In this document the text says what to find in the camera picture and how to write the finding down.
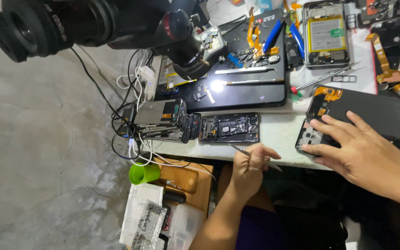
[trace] person's left hand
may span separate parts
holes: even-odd
[[[262,170],[268,170],[267,163],[270,159],[279,160],[281,157],[275,150],[262,143],[251,145],[245,150],[251,154],[251,157],[239,151],[236,152],[231,182],[227,191],[246,203],[259,191],[263,180]]]

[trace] person's right hand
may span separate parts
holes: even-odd
[[[323,124],[311,126],[338,141],[342,148],[329,145],[302,145],[308,153],[321,155],[316,163],[341,174],[349,182],[400,203],[400,150],[351,111],[347,117],[356,125],[322,116]]]

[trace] phone battery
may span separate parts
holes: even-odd
[[[309,52],[346,49],[343,18],[309,20]]]

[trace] green cup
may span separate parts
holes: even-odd
[[[157,165],[142,166],[140,163],[135,163],[129,170],[129,179],[132,184],[139,185],[158,180],[160,173],[161,169]]]

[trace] hand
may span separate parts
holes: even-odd
[[[372,129],[351,111],[347,117],[352,124],[322,116],[323,124],[311,121],[311,126],[330,135],[342,148],[329,145],[303,145],[308,153],[321,155],[316,163],[341,174],[349,182],[377,195],[400,203],[400,150]]]
[[[243,204],[259,191],[263,180],[262,170],[268,170],[267,163],[270,159],[281,159],[275,150],[262,143],[251,145],[245,150],[251,154],[251,157],[239,151],[236,152],[231,181],[225,192],[242,201]]]

